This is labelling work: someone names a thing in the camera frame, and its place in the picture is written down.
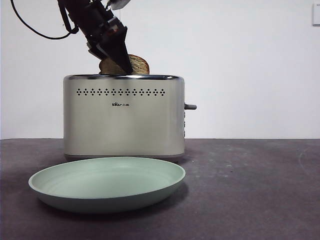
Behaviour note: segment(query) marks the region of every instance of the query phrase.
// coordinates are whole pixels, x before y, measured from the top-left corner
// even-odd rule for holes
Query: toaster vent hole
[[[108,91],[108,88],[77,88],[76,89],[76,94],[78,96],[81,96],[82,94],[84,94],[85,96],[88,96],[89,94],[91,94],[92,96],[95,95],[95,93],[97,93],[99,96],[102,96],[103,94],[105,94],[105,96],[108,96],[108,94],[112,94],[112,96],[143,96],[144,94],[146,94],[147,96],[151,96],[152,94],[154,96],[157,96],[157,95],[161,95],[161,96],[164,96],[165,95],[165,90],[162,88],[161,90],[157,90],[156,88],[153,90],[153,89],[150,89],[150,88],[140,88],[140,89],[137,89],[137,88],[112,88],[111,91]]]

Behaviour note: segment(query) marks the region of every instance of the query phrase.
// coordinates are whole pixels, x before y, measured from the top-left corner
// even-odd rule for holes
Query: toaster base
[[[148,158],[148,159],[160,159],[168,162],[178,162],[185,153],[177,154],[177,155],[163,155],[163,156],[92,156],[92,155],[69,155],[64,154],[64,157],[67,161],[78,161],[78,160],[84,160],[84,159],[98,159],[98,158],[114,158],[114,157],[134,157],[134,158]]]

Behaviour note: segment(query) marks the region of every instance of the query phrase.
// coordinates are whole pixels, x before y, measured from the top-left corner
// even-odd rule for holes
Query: bread slice
[[[129,54],[129,59],[133,69],[132,75],[150,73],[149,65],[142,57]],[[109,57],[100,62],[99,68],[101,70],[100,74],[126,75],[126,72]]]

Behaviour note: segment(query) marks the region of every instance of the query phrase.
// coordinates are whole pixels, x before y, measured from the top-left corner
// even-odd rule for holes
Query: robotic arm
[[[122,9],[130,0],[109,0],[106,8],[102,5],[101,0],[57,0],[60,13],[69,34],[76,34],[79,29],[87,39],[89,52],[97,58],[103,60],[111,58],[127,74],[131,74],[133,69],[128,57],[125,44],[128,28],[114,16],[113,10]],[[18,18],[29,29],[35,33],[44,36],[27,25],[19,16],[13,0],[11,4]],[[74,28],[71,28],[67,12]],[[46,37],[48,39],[62,39],[64,37]]]

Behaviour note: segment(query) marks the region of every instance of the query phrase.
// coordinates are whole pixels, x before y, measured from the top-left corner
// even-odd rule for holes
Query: wall outlet
[[[313,21],[314,26],[320,26],[320,2],[313,4]]]

